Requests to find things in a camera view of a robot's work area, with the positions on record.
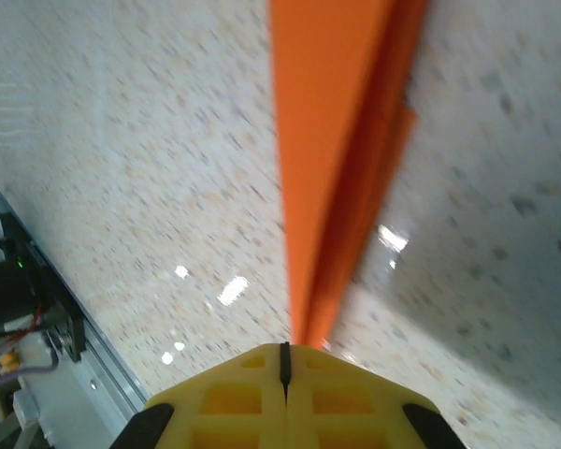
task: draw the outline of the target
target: orange plastic strip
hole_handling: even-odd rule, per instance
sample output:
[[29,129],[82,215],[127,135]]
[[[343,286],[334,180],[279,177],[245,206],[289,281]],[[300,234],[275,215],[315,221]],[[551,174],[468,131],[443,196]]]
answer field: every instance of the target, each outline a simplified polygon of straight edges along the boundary
[[393,0],[271,0],[292,338],[306,338],[326,219]]
[[399,105],[426,4],[426,0],[397,3],[379,52],[327,217],[310,292],[304,341],[310,346],[321,347],[332,329],[345,288],[405,148],[412,112],[399,112]]

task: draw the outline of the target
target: red wire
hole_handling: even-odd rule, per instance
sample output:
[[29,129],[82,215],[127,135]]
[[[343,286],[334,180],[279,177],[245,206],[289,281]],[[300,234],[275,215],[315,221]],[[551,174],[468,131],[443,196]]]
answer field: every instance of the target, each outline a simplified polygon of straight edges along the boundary
[[18,334],[15,337],[10,337],[8,339],[8,343],[0,346],[0,353],[3,352],[5,349],[14,346],[16,343],[18,343],[19,341],[27,337],[29,334],[31,334],[34,331],[34,329],[37,327],[37,324],[39,323],[40,314],[41,314],[41,303],[37,305],[36,313],[34,314],[34,320],[29,326],[29,328],[25,329],[22,333]]

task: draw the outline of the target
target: speckled floor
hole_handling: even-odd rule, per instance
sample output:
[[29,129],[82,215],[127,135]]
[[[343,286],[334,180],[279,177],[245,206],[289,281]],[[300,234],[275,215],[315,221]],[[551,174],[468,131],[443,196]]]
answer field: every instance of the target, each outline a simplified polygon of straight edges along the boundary
[[[152,392],[287,337],[262,0],[0,2],[0,188]],[[435,0],[329,350],[561,448],[561,0]]]

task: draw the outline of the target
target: black rubber tip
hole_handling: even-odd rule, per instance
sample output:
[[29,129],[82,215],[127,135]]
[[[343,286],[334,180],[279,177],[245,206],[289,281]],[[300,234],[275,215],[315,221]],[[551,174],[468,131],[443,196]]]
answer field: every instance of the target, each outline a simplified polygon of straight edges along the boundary
[[133,416],[110,449],[155,449],[175,408],[158,404]]
[[439,413],[418,404],[406,404],[403,412],[426,449],[466,449],[449,423]]

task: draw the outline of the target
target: purple wire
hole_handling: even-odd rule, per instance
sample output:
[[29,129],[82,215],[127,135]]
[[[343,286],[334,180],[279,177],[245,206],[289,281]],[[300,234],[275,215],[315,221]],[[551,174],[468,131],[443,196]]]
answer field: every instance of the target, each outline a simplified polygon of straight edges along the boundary
[[13,381],[17,379],[19,376],[26,376],[29,374],[45,374],[47,372],[52,372],[58,368],[58,354],[56,354],[56,350],[54,349],[54,346],[52,346],[50,337],[46,332],[42,332],[41,339],[44,341],[44,343],[46,343],[46,346],[48,346],[48,348],[50,349],[51,364],[45,367],[29,367],[29,368],[17,369],[16,371],[3,374],[0,376],[0,385]]

